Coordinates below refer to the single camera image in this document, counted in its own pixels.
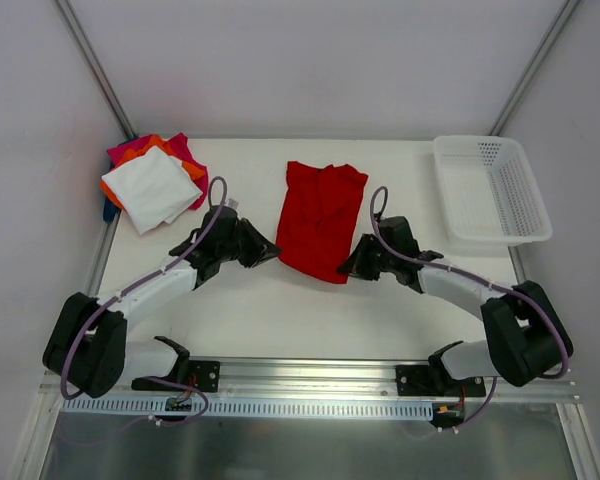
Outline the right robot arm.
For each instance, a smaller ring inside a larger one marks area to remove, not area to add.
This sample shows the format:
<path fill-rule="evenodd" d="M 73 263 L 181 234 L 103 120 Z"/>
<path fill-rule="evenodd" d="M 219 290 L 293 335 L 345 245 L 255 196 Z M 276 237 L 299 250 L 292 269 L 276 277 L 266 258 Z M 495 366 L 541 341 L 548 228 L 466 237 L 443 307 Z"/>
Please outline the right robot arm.
<path fill-rule="evenodd" d="M 527 280 L 501 286 L 423 250 L 402 216 L 373 216 L 339 273 L 376 281 L 383 273 L 418 294 L 442 299 L 478 319 L 485 337 L 458 341 L 429 357 L 429 387 L 450 395 L 470 377 L 498 377 L 522 387 L 536 378 L 564 376 L 574 346 L 543 287 Z"/>

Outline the red t shirt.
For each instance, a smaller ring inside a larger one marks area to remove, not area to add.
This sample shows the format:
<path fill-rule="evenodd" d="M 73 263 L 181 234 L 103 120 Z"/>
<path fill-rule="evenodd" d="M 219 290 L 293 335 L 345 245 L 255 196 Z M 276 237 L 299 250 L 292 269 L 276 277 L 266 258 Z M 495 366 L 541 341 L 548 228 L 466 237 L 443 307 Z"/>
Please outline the red t shirt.
<path fill-rule="evenodd" d="M 287 267 L 343 285 L 338 268 L 348 259 L 368 175 L 349 164 L 317 168 L 287 163 L 287 191 L 276 234 Z"/>

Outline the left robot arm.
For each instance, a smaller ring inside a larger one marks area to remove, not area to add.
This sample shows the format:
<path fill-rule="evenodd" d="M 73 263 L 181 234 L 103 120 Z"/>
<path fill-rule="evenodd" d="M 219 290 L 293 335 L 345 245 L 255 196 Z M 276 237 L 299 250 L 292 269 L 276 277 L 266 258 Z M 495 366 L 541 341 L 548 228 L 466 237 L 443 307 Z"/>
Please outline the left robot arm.
<path fill-rule="evenodd" d="M 67 400 L 82 394 L 102 397 L 119 381 L 145 391 L 193 388 L 188 349 L 165 336 L 131 341 L 129 333 L 158 308 L 199 289 L 223 264 L 255 268 L 281 252 L 235 209 L 215 206 L 156 270 L 109 294 L 68 297 L 42 363 L 60 377 L 63 388 L 74 387 L 63 391 Z"/>

